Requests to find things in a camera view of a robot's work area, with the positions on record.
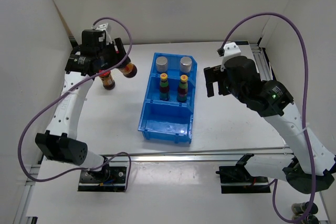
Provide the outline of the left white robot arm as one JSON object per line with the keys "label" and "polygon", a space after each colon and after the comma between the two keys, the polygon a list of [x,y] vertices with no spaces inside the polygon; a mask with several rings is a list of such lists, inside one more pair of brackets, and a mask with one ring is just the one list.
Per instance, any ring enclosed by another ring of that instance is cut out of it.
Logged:
{"label": "left white robot arm", "polygon": [[107,159],[77,140],[78,122],[94,76],[118,64],[125,54],[121,38],[108,42],[106,31],[84,30],[81,45],[73,49],[66,63],[64,98],[58,102],[45,133],[35,137],[47,159],[84,168],[98,182],[105,182],[110,176]]}

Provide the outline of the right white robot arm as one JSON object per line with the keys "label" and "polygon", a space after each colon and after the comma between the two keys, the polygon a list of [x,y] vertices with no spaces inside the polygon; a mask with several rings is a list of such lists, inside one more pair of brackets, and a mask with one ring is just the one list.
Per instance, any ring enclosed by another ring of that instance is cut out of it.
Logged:
{"label": "right white robot arm", "polygon": [[267,121],[283,138],[293,155],[264,158],[245,154],[234,166],[222,166],[217,172],[224,183],[247,183],[256,177],[288,182],[292,188],[309,194],[312,179],[316,191],[327,190],[334,182],[335,155],[314,133],[302,126],[303,119],[286,87],[276,80],[261,80],[253,60],[237,56],[223,65],[204,68],[208,97],[214,96],[213,84],[220,95],[232,95]]}

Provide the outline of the yellow-cap sauce bottle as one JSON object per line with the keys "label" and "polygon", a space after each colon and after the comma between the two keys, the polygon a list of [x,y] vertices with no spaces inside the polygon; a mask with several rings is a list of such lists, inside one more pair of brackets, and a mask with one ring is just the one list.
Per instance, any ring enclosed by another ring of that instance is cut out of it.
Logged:
{"label": "yellow-cap sauce bottle", "polygon": [[177,101],[178,102],[186,102],[187,100],[187,92],[188,92],[188,76],[183,74],[180,76],[180,82],[177,89]]}
{"label": "yellow-cap sauce bottle", "polygon": [[168,75],[166,73],[160,74],[160,100],[168,101],[170,99],[170,86],[168,82]]}

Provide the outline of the red-lid sauce jar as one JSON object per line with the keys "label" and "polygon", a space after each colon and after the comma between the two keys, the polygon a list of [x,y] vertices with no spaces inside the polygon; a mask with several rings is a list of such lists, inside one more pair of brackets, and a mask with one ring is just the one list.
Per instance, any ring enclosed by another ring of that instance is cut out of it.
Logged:
{"label": "red-lid sauce jar", "polygon": [[99,71],[99,78],[102,81],[102,85],[106,90],[112,90],[115,87],[115,81],[112,77],[111,71],[103,73],[103,70]]}
{"label": "red-lid sauce jar", "polygon": [[119,66],[118,70],[126,77],[133,78],[137,74],[137,67],[132,63],[126,63],[125,65]]}

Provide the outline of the blue-label shaker can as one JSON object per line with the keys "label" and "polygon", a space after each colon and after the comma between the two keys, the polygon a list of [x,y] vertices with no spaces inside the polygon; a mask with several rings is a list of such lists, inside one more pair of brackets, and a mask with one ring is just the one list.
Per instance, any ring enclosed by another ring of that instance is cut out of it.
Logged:
{"label": "blue-label shaker can", "polygon": [[155,61],[157,73],[167,73],[168,70],[168,59],[164,56],[157,57]]}
{"label": "blue-label shaker can", "polygon": [[190,57],[182,57],[180,60],[180,72],[189,75],[192,69],[192,59]]}

